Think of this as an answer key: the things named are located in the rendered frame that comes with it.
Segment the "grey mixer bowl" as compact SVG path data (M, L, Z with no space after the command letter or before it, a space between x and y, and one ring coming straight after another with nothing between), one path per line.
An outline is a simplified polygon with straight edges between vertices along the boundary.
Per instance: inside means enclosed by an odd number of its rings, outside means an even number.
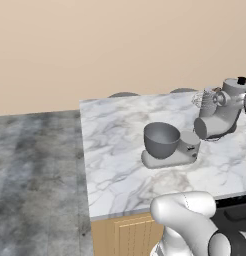
M144 127L144 145L146 151L157 159L171 156L179 143L179 130L164 122L152 122Z

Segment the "grey stool seat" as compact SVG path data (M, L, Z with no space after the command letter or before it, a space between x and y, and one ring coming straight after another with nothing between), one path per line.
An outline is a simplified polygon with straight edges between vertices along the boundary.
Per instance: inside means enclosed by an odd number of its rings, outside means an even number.
M133 92L119 92L119 93L115 93L115 94L109 96L108 98L132 97L132 96L140 96L140 95L137 93L133 93Z
M184 92L195 92L196 89L193 88L177 88L171 91L170 93L184 93Z

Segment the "light wood cupboard door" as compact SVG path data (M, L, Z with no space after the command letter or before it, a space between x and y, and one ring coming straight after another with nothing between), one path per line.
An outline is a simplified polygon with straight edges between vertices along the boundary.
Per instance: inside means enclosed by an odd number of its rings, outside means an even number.
M150 215L117 221L114 224L114 256L150 256L162 234L163 226Z

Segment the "light wood island cabinet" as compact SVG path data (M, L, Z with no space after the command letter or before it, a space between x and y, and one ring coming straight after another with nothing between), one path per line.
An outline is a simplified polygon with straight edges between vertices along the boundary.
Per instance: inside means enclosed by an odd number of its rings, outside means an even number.
M120 220L128 220L131 217L142 217L150 213L135 214L107 220L91 222L94 256L114 256L114 224Z

